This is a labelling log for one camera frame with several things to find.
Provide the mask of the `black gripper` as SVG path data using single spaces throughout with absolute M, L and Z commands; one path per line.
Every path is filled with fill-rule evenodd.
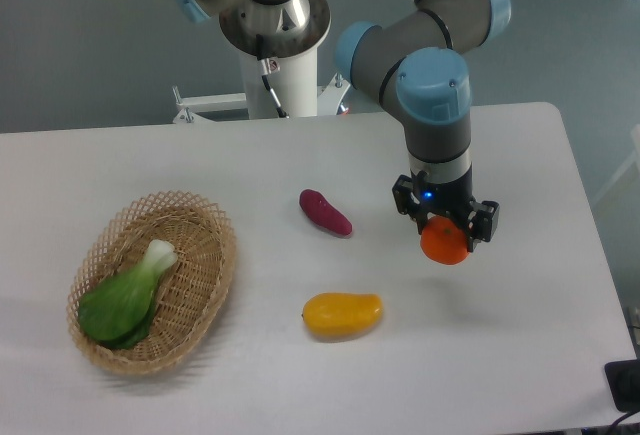
M 475 199 L 470 162 L 447 169 L 446 163 L 412 161 L 410 172 L 410 176 L 398 177 L 392 193 L 397 211 L 416 224 L 419 234 L 431 217 L 442 216 L 465 234 L 469 253 L 473 253 L 480 242 L 492 240 L 500 205 Z

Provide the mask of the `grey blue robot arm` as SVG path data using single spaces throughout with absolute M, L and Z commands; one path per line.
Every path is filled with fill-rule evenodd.
M 499 206 L 472 193 L 472 91 L 464 54 L 501 34 L 510 0 L 412 0 L 389 27 L 350 25 L 334 51 L 337 75 L 403 127 L 410 160 L 393 196 L 399 213 L 425 230 L 436 216 L 465 246 L 493 237 Z M 188 19 L 217 19 L 241 60 L 253 119 L 320 112 L 317 50 L 331 14 L 327 0 L 176 0 Z

